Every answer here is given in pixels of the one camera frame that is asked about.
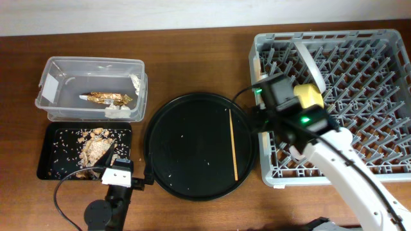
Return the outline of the grey-green plate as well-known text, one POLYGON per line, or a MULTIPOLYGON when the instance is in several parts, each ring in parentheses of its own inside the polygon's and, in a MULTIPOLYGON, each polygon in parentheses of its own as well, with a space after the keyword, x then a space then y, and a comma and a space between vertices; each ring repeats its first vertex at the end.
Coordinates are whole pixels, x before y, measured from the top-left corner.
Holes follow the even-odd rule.
POLYGON ((317 88, 319 89, 320 93, 324 93, 326 90, 326 84, 324 78, 320 72, 320 69, 317 67, 314 58, 311 56, 308 48, 302 42, 294 42, 295 48, 297 53, 299 54, 300 58, 306 64, 317 88))

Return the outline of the yellow bowl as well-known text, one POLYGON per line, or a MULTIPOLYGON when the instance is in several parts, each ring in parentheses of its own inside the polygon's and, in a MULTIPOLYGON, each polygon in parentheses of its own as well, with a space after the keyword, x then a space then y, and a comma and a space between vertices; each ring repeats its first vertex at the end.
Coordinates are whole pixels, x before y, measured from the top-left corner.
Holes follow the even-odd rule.
POLYGON ((318 105, 324 108, 324 100, 317 86, 312 83, 296 85, 293 94, 298 97, 301 107, 309 108, 318 105))

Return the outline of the wooden chopstick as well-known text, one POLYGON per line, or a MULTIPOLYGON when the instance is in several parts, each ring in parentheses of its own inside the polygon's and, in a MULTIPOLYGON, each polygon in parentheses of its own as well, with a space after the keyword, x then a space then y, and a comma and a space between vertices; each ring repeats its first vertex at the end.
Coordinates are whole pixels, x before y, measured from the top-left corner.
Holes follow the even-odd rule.
MULTIPOLYGON (((255 81, 258 82, 260 80, 262 80, 263 78, 265 78, 265 74, 263 72, 261 72, 261 63, 258 57, 254 57, 253 58, 253 67, 254 67, 254 74, 255 74, 255 81)), ((256 98, 256 103, 257 106, 259 107, 259 109, 265 109, 265 104, 263 102, 263 99, 260 95, 260 93, 258 93, 258 90, 254 90, 254 96, 256 98)), ((265 139, 267 138, 267 132, 262 132, 258 134, 259 137, 259 148, 260 148, 260 152, 264 153, 265 150, 265 146, 267 145, 267 142, 265 141, 265 139)))
POLYGON ((230 128, 230 136, 231 136, 231 149, 232 149, 232 161, 233 161, 233 168, 234 168, 234 179, 238 181, 238 167, 237 167, 237 160, 236 160, 236 148, 235 148, 235 140, 234 140, 234 129, 232 123, 232 112, 229 109, 229 128, 230 128))

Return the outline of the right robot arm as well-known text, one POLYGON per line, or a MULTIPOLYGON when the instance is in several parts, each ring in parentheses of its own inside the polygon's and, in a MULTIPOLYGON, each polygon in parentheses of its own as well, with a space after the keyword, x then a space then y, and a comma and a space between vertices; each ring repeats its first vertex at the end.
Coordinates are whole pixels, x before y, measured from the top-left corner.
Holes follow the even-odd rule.
POLYGON ((272 131, 291 154, 316 166, 364 230, 410 230, 410 211, 359 159, 351 132, 337 126, 322 107, 292 106, 280 112, 277 107, 254 106, 251 117, 257 131, 272 131))

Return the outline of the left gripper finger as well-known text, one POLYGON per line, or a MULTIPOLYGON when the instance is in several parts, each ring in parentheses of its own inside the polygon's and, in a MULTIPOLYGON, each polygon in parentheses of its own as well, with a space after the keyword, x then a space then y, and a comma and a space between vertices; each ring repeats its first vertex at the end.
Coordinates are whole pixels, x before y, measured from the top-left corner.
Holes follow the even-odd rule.
POLYGON ((152 154, 148 152, 145 156, 145 168, 144 168, 144 183, 146 185, 153 185, 154 183, 154 170, 153 170, 153 158, 152 154))
POLYGON ((116 144, 113 142, 110 148, 94 163, 94 167, 109 167, 116 144))

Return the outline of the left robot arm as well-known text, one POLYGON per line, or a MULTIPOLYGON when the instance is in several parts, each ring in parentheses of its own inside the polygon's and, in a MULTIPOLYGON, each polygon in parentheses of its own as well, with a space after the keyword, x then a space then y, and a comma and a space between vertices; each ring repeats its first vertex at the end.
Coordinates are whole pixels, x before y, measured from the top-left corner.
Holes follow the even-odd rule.
POLYGON ((123 230, 128 207, 134 191, 143 191, 146 185, 154 183, 152 157, 148 157, 144 177, 133 177, 134 163, 125 158, 113 160, 115 145, 94 164, 100 169, 100 180, 108 186, 104 199, 91 202, 83 218, 88 230, 123 230))

